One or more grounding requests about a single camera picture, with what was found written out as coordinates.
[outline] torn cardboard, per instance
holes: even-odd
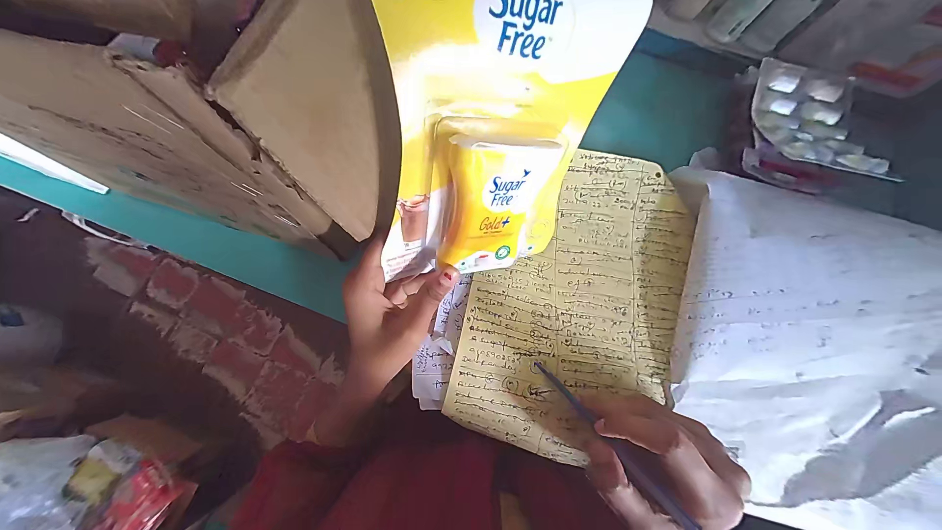
[[[0,31],[0,131],[110,188],[323,254],[332,231],[177,69]]]
[[[356,240],[391,220],[398,108],[368,2],[268,0],[207,93]]]

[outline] pen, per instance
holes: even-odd
[[[546,376],[546,379],[549,379],[549,382],[553,384],[553,387],[556,390],[559,390],[560,393],[566,398],[570,405],[576,410],[576,413],[585,421],[589,422],[590,425],[595,425],[599,419],[582,403],[576,399],[576,396],[567,389],[559,378],[556,375],[553,375],[549,370],[547,370],[539,361],[534,361],[533,365]],[[615,450],[615,454],[618,456],[618,459],[622,461],[622,466],[625,468],[625,473],[628,478],[631,480],[641,493],[647,497],[649,500],[652,500],[663,509],[667,515],[671,516],[671,519],[674,520],[677,524],[680,525],[684,530],[701,530],[700,525],[693,520],[687,512],[684,511],[684,508],[680,507],[680,504],[677,502],[675,497],[665,488],[662,488],[658,485],[638,463],[634,458],[631,457],[632,452],[645,451],[643,447],[631,443],[626,439],[614,439],[608,437],[601,437],[612,449]]]

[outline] product label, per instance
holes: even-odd
[[[514,197],[518,196],[521,188],[527,184],[530,170],[524,170],[523,175],[517,179],[504,176],[495,176],[490,185],[484,188],[481,200],[491,211],[503,211],[513,205]]]
[[[574,0],[478,0],[475,30],[481,43],[518,66],[535,68],[555,55],[573,31]]]

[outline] yellow plastic dispenser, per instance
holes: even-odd
[[[555,141],[448,139],[451,218],[438,261],[461,273],[509,267],[527,249],[528,211],[565,148]]]

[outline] wrist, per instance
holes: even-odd
[[[333,401],[314,424],[317,443],[342,447],[361,438],[364,419],[376,408],[384,388],[384,382],[351,365]]]

